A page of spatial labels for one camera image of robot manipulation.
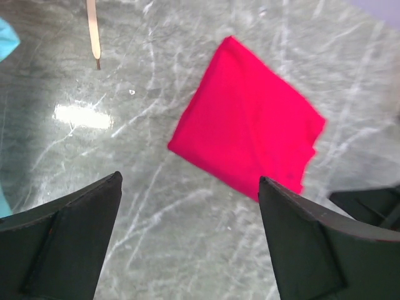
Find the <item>folded red towel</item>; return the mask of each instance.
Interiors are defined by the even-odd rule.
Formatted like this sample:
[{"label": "folded red towel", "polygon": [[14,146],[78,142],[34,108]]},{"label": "folded red towel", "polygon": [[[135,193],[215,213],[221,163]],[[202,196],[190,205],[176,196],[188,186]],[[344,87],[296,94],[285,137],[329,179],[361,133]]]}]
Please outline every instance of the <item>folded red towel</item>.
[{"label": "folded red towel", "polygon": [[258,201],[261,176],[301,193],[324,124],[302,95],[227,37],[168,148]]}]

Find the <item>blue cloth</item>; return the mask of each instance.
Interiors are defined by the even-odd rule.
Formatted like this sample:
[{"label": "blue cloth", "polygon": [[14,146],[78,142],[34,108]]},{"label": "blue cloth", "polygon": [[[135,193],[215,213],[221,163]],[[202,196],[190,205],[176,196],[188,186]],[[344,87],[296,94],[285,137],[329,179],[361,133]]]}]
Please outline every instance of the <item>blue cloth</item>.
[{"label": "blue cloth", "polygon": [[369,14],[386,21],[391,26],[400,29],[399,0],[350,0],[350,2],[365,9]]},{"label": "blue cloth", "polygon": [[4,197],[3,189],[0,185],[0,218],[8,217],[12,214],[13,212],[7,203],[6,197]]},{"label": "blue cloth", "polygon": [[0,17],[0,61],[9,56],[19,45],[14,29]]}]

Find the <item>marble floor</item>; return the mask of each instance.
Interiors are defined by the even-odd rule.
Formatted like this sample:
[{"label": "marble floor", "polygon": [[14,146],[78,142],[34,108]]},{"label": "marble floor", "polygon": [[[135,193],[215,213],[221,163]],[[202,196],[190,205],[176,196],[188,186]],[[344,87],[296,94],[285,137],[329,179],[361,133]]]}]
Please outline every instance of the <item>marble floor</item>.
[{"label": "marble floor", "polygon": [[329,120],[305,196],[331,208],[332,189],[399,181],[400,36],[346,1],[97,0],[101,71],[85,1],[3,0],[0,16],[22,41],[0,64],[13,210],[124,176],[97,300],[279,299],[258,205],[166,149],[228,35]]}]

